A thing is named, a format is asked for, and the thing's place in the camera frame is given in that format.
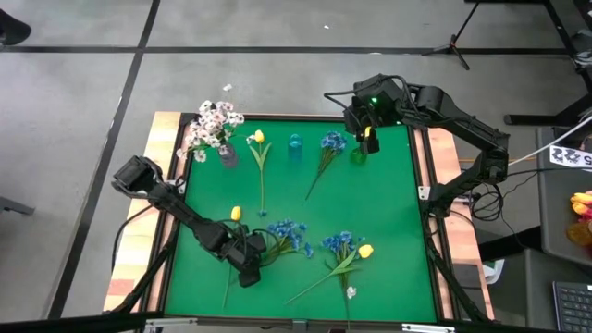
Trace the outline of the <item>green table mat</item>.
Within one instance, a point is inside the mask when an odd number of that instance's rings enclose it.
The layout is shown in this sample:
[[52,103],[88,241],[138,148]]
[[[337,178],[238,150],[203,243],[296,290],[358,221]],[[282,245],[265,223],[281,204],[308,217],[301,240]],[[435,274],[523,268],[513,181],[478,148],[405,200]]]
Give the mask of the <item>green table mat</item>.
[[[265,162],[265,210],[259,216],[259,168],[246,137],[261,130],[271,143]],[[232,269],[228,301],[222,301],[229,264],[217,261],[196,241],[192,232],[179,233],[165,311],[168,315],[239,318],[343,320],[345,306],[339,280],[330,277],[297,300],[286,301],[329,273],[335,255],[323,247],[329,236],[349,231],[358,242],[374,247],[350,283],[350,320],[432,322],[437,316],[421,224],[418,194],[407,129],[389,127],[377,133],[380,149],[363,165],[338,155],[305,199],[320,161],[320,142],[339,123],[248,121],[233,143],[239,162],[226,168],[215,154],[193,163],[186,202],[198,214],[220,220],[234,206],[249,228],[265,228],[290,218],[304,223],[305,239],[314,249],[312,259],[301,254],[280,256],[261,271],[261,280],[249,288],[238,285]],[[302,160],[289,158],[291,134],[303,139]]]

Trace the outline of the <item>gray side desk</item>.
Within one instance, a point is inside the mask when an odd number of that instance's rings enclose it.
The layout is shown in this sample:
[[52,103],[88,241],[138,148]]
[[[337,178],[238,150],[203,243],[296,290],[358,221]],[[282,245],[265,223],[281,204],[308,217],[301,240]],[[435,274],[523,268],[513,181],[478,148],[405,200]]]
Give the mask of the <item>gray side desk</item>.
[[553,282],[592,284],[592,268],[534,250],[524,251],[526,325],[558,329]]

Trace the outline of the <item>gray metal foot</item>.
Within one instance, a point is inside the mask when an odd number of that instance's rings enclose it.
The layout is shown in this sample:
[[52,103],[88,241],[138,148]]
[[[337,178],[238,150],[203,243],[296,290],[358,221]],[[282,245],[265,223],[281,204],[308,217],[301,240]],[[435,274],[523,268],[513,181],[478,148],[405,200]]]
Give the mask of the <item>gray metal foot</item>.
[[0,212],[4,211],[30,216],[34,213],[34,208],[0,196]]

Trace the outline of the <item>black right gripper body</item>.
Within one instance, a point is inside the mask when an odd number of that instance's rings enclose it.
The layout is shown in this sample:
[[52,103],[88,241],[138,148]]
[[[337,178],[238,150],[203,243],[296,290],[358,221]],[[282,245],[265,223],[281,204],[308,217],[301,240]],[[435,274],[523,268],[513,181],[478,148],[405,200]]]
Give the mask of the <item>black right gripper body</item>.
[[353,84],[351,104],[344,110],[345,129],[350,134],[368,126],[393,126],[401,119],[397,108],[404,91],[393,78],[377,74]]

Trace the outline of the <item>white printed label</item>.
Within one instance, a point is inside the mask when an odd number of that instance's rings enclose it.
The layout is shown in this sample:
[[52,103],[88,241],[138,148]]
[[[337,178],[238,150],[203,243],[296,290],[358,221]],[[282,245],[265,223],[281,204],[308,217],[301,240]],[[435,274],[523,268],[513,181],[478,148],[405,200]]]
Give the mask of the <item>white printed label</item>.
[[557,145],[549,147],[549,161],[563,167],[592,168],[592,153]]

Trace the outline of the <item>black tripod stand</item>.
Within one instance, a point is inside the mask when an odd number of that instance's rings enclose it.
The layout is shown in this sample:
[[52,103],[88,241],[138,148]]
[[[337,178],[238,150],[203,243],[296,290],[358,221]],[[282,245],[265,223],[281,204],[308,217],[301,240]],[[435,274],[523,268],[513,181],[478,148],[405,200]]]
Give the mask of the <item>black tripod stand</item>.
[[465,70],[470,70],[471,69],[470,66],[469,66],[469,64],[465,61],[465,59],[464,59],[461,51],[457,47],[457,42],[458,42],[460,36],[463,34],[463,32],[464,32],[466,26],[468,25],[469,21],[471,20],[471,18],[473,17],[474,13],[478,9],[479,5],[481,4],[481,0],[471,0],[471,3],[474,3],[471,11],[469,12],[469,14],[466,17],[466,19],[463,21],[462,26],[458,29],[458,31],[456,33],[453,33],[450,36],[449,42],[447,44],[443,44],[441,46],[428,49],[426,52],[422,53],[422,56],[455,55],[459,59],[462,67]]

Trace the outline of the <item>gray storage bin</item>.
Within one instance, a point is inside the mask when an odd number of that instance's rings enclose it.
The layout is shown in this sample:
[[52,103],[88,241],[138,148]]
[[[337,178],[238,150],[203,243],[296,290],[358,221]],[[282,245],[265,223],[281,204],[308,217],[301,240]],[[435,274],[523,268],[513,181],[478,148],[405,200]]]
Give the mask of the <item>gray storage bin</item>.
[[561,259],[592,266],[592,250],[572,243],[566,234],[567,228],[578,222],[570,198],[576,192],[592,190],[592,172],[553,163],[552,152],[550,147],[544,150],[536,166],[565,171],[542,171],[537,175],[542,249]]

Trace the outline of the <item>black keyboard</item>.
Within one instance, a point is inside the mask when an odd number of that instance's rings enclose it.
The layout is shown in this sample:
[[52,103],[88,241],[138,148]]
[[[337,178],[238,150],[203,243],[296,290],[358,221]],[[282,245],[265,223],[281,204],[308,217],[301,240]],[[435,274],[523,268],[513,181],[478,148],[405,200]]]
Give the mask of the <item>black keyboard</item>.
[[592,333],[592,285],[554,281],[552,289],[559,331]]

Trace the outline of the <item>person's shoe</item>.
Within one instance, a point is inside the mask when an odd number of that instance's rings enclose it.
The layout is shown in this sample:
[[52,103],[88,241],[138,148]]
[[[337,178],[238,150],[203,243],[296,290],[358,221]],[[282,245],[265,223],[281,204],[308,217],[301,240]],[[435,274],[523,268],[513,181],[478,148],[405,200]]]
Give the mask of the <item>person's shoe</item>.
[[0,44],[17,45],[28,39],[30,35],[30,25],[0,9]]

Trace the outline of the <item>black stand base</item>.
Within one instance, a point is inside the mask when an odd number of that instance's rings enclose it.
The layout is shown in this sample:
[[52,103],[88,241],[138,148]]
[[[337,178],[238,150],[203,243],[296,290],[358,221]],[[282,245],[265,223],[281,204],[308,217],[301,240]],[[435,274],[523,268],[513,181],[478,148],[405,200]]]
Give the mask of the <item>black stand base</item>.
[[[576,48],[572,42],[568,31],[565,29],[559,14],[556,12],[550,0],[542,0],[542,4],[547,9],[549,17],[555,26],[555,30],[561,38],[564,49],[571,60],[574,60],[576,55]],[[506,125],[511,126],[573,126],[580,116],[586,110],[592,107],[592,76],[588,70],[582,66],[574,65],[575,72],[582,78],[586,86],[587,92],[581,98],[568,105],[565,109],[552,116],[541,115],[512,115],[507,114],[503,116],[503,121]]]

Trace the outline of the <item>yellow artificial tulip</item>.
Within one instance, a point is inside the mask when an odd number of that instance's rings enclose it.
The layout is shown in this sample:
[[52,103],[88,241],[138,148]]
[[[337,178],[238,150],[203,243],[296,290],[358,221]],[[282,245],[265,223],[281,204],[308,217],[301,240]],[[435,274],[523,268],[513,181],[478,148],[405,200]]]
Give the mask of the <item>yellow artificial tulip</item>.
[[259,168],[259,179],[260,179],[259,216],[263,217],[267,214],[267,211],[265,210],[265,162],[267,159],[269,149],[272,146],[272,144],[265,142],[265,135],[260,129],[258,129],[254,133],[254,135],[252,136],[252,140],[255,141],[255,143],[257,144],[257,149],[253,148],[252,146],[249,146],[249,148],[251,149],[251,152],[253,154],[253,158]]
[[[235,223],[241,222],[241,208],[239,206],[234,206],[232,208],[231,213],[230,213],[230,220]],[[230,266],[228,268],[227,284],[226,284],[224,297],[223,297],[223,301],[222,301],[222,308],[223,309],[226,308],[226,304],[228,301],[228,292],[229,292],[229,288],[230,288],[231,276],[232,276],[232,267]]]
[[369,244],[365,244],[362,247],[357,248],[355,252],[350,252],[341,262],[339,262],[334,268],[332,268],[331,271],[327,275],[325,275],[324,277],[321,277],[318,281],[316,281],[315,283],[313,283],[309,287],[305,288],[304,290],[300,291],[292,298],[288,299],[286,301],[286,304],[297,300],[298,298],[302,297],[305,293],[314,289],[315,287],[317,287],[318,285],[320,285],[325,280],[327,280],[331,277],[346,276],[347,274],[349,274],[355,270],[358,270],[359,266],[354,265],[353,262],[358,259],[367,259],[368,257],[370,257],[373,254],[373,252],[374,252],[374,247]]

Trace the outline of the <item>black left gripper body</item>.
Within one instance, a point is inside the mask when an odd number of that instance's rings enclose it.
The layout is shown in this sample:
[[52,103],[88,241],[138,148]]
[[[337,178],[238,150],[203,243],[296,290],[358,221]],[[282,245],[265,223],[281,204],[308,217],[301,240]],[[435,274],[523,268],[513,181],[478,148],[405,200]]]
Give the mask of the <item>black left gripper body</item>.
[[232,236],[221,248],[222,257],[240,272],[259,269],[261,264],[262,253],[254,253],[249,248],[248,236]]

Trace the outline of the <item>purple ribbed glass vase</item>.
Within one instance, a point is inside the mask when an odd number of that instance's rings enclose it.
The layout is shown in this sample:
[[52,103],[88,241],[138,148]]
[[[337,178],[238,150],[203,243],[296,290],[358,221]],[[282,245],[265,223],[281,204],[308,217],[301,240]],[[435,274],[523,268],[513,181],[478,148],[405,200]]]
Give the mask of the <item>purple ribbed glass vase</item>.
[[234,168],[237,166],[239,158],[232,143],[226,142],[218,147],[218,156],[221,163],[226,168]]

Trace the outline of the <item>blue textured glass vase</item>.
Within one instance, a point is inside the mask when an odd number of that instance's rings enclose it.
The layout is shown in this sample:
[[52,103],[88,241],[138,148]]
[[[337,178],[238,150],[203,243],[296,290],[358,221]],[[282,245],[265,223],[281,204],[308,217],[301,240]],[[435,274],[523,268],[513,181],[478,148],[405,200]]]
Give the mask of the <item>blue textured glass vase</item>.
[[300,134],[291,134],[288,141],[289,158],[293,162],[300,162],[302,160],[303,139]]

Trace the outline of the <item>white artificial flower bunch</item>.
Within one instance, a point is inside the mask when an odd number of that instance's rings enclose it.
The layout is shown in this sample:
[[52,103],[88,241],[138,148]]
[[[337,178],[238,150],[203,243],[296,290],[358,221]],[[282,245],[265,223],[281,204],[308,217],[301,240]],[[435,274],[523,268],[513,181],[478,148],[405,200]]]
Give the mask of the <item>white artificial flower bunch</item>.
[[186,159],[192,156],[196,162],[204,163],[207,159],[205,150],[209,147],[207,141],[198,137],[196,134],[187,135],[184,141],[187,146],[185,148],[178,148],[175,155],[179,159]]
[[218,101],[210,106],[210,118],[220,127],[237,128],[245,121],[244,115],[234,111],[231,102]]
[[190,124],[190,132],[185,141],[192,147],[214,147],[221,145],[226,118],[217,109],[201,111],[196,120]]

